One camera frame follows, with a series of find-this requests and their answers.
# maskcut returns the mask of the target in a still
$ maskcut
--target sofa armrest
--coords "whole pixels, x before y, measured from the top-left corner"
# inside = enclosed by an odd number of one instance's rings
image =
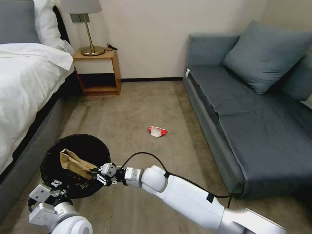
[[[192,33],[189,35],[186,67],[220,65],[239,39],[238,34]]]

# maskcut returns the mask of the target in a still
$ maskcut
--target lamp shade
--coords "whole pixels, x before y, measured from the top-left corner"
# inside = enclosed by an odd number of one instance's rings
[[[62,9],[70,14],[88,14],[102,11],[99,0],[62,0]]]

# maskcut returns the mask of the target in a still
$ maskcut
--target sofa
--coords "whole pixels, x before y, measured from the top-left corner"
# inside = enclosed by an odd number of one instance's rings
[[[222,65],[239,38],[191,34],[183,77],[226,189],[238,198],[265,198],[311,188],[312,110],[300,102],[311,93],[298,87],[312,78],[312,59],[306,55],[260,95]],[[305,80],[288,83],[297,77]],[[289,87],[297,93],[287,94]]]

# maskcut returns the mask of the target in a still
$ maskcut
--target white sheet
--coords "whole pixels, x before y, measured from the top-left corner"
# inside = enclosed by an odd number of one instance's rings
[[[73,71],[67,52],[41,44],[0,45],[0,174],[36,113]]]

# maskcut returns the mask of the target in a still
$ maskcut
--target brass lamp base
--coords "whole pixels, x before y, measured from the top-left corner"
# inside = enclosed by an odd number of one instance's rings
[[[105,53],[105,49],[100,46],[94,46],[94,51],[92,52],[91,47],[80,48],[81,54],[84,56],[97,56]]]

